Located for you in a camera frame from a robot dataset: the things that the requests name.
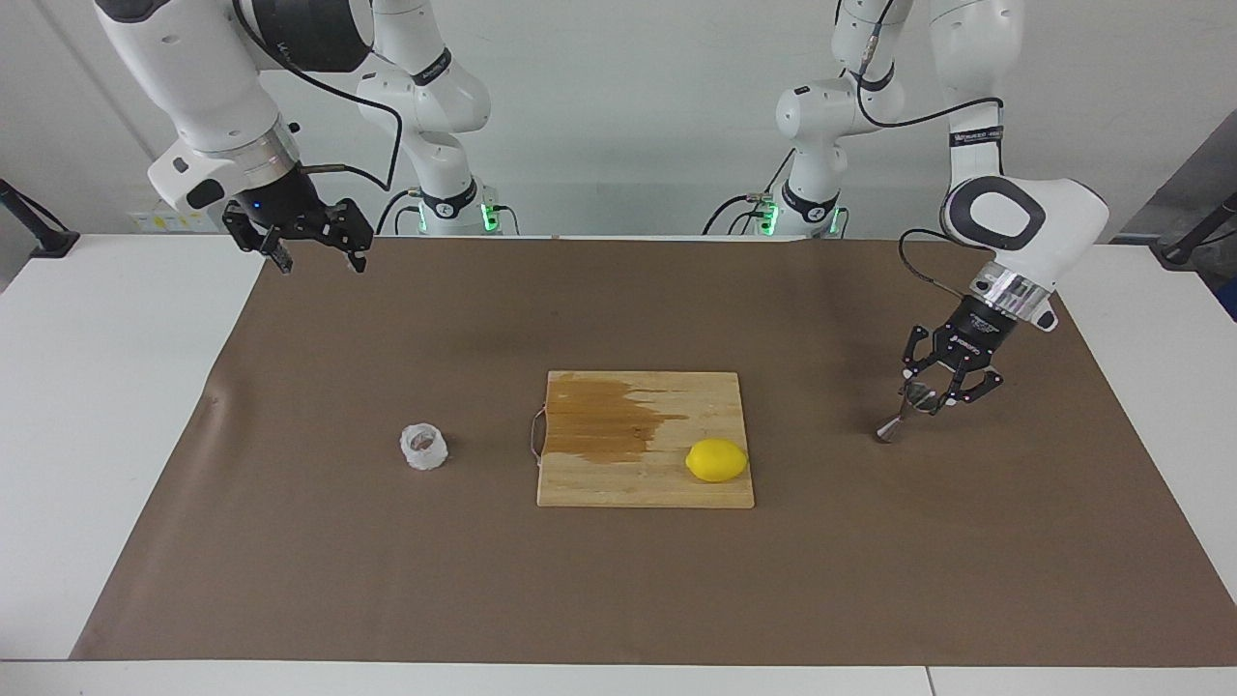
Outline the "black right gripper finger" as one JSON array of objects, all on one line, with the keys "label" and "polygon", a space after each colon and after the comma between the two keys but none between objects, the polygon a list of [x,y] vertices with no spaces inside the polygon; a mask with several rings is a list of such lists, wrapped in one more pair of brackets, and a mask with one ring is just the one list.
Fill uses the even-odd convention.
[{"label": "black right gripper finger", "polygon": [[366,252],[374,244],[374,227],[354,199],[343,199],[324,208],[322,244],[345,253],[354,273],[365,273]]},{"label": "black right gripper finger", "polygon": [[240,203],[228,203],[221,211],[221,225],[242,252],[257,252],[270,260],[282,274],[289,274],[294,261],[278,237],[280,230],[261,232],[261,230],[242,210]]}]

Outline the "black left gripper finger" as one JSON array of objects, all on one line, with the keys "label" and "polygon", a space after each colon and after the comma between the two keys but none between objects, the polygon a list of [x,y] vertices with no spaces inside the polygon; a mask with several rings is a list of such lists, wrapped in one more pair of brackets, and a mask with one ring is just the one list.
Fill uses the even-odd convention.
[{"label": "black left gripper finger", "polygon": [[1004,383],[1003,375],[995,368],[950,368],[950,382],[943,396],[943,405],[971,404]]},{"label": "black left gripper finger", "polygon": [[943,328],[913,328],[903,351],[902,397],[905,399],[943,399]]}]

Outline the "steel double jigger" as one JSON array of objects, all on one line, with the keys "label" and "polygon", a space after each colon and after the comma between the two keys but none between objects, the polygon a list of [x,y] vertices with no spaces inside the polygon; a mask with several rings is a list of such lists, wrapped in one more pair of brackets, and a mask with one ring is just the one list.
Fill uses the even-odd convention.
[{"label": "steel double jigger", "polygon": [[905,380],[901,387],[901,409],[888,422],[880,425],[875,431],[876,439],[883,444],[893,444],[897,436],[901,436],[901,430],[905,424],[935,415],[940,401],[940,393],[929,388],[928,384],[917,382],[917,380]]}]

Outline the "small clear plastic cup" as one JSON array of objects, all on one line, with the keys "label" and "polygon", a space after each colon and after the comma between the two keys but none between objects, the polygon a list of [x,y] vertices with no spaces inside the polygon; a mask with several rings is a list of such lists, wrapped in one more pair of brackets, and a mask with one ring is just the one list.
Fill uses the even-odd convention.
[{"label": "small clear plastic cup", "polygon": [[416,471],[432,471],[447,464],[449,448],[445,435],[429,423],[408,424],[400,433],[400,449],[406,464]]}]

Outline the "black table clamp stand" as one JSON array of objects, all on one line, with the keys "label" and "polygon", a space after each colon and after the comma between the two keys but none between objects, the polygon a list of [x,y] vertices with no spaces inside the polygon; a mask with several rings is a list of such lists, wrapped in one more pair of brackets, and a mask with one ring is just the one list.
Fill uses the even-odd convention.
[{"label": "black table clamp stand", "polygon": [[1188,232],[1169,232],[1150,246],[1166,269],[1188,269],[1201,248],[1218,250],[1220,245],[1237,239],[1237,190],[1207,211]]},{"label": "black table clamp stand", "polygon": [[31,257],[66,257],[80,239],[79,232],[73,232],[43,204],[10,185],[5,178],[0,178],[0,204],[36,239],[37,246]]}]

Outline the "yellow lemon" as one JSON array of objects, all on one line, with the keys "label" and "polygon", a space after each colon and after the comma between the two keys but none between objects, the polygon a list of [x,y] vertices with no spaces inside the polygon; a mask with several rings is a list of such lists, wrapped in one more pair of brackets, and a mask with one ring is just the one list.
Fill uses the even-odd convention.
[{"label": "yellow lemon", "polygon": [[708,483],[738,478],[748,469],[748,452],[729,439],[703,439],[684,457],[689,473]]}]

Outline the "wooden cutting board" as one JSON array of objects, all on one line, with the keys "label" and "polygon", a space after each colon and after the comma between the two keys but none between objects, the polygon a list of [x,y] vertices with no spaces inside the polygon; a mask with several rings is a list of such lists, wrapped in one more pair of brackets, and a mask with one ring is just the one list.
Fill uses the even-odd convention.
[{"label": "wooden cutting board", "polygon": [[729,371],[552,370],[537,504],[588,509],[752,509],[755,481],[705,481],[687,467],[699,441],[748,450],[738,375]]}]

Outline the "brown paper table mat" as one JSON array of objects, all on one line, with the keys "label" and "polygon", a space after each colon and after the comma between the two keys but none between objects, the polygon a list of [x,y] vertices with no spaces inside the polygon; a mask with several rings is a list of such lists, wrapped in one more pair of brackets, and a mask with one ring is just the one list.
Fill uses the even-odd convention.
[{"label": "brown paper table mat", "polygon": [[[1237,665],[1237,605],[1069,314],[875,443],[892,244],[385,239],[262,269],[75,659]],[[552,370],[738,375],[755,509],[542,509]],[[408,424],[449,457],[412,470]]]}]

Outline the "white wall outlet box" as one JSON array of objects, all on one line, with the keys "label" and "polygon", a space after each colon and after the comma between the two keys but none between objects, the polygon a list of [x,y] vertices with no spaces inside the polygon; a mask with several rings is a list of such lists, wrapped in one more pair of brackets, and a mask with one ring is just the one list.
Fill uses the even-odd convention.
[{"label": "white wall outlet box", "polygon": [[220,229],[202,211],[181,213],[166,202],[147,206],[129,206],[129,220],[145,234],[219,234]]}]

